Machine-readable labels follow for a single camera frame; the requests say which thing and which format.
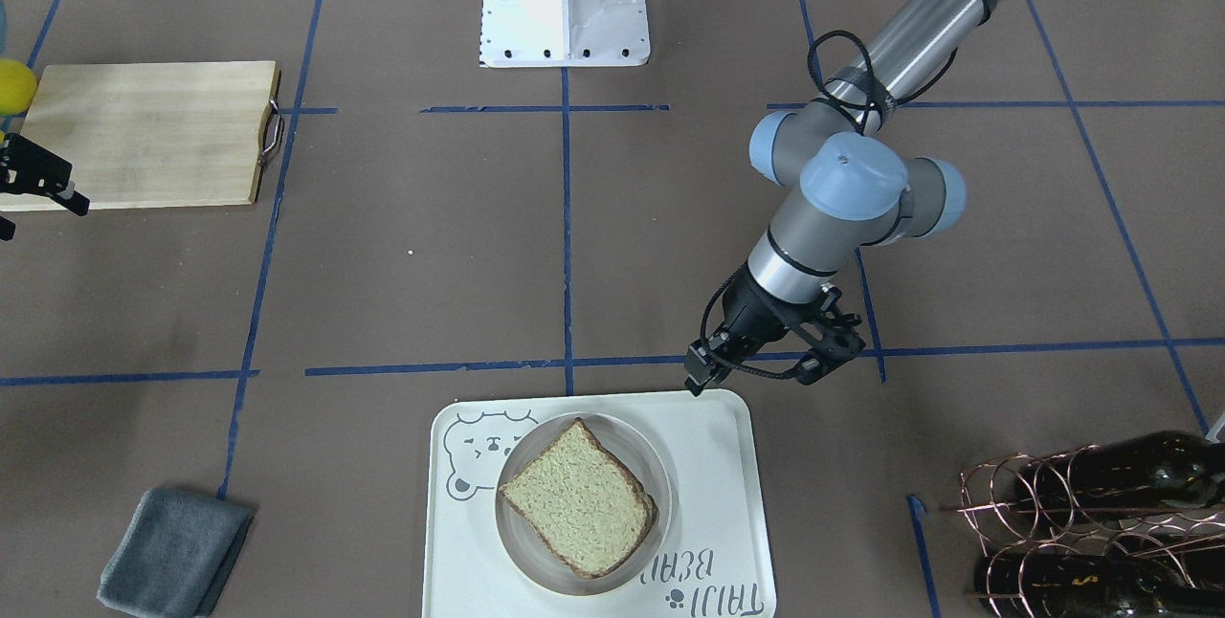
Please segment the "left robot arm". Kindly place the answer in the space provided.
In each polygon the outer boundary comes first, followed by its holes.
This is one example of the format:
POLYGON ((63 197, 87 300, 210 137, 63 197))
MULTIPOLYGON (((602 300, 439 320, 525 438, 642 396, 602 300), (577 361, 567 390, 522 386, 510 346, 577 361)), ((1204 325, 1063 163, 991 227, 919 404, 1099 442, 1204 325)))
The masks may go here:
POLYGON ((748 139, 752 167, 789 195, 709 300, 724 318, 687 349, 692 394, 731 372, 809 386, 861 356, 835 270, 858 249, 948 231, 967 208, 953 166, 902 159, 875 132, 940 80, 1000 2, 910 0, 871 44, 843 29, 811 40, 817 96, 800 112, 777 107, 748 139))

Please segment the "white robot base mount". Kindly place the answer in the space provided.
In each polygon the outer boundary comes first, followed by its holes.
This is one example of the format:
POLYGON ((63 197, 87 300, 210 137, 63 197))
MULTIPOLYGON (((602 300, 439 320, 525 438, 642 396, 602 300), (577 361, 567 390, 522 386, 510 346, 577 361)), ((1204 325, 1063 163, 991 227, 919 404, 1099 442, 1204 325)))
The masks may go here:
POLYGON ((481 0, 480 66, 643 66, 650 54, 647 0, 481 0))

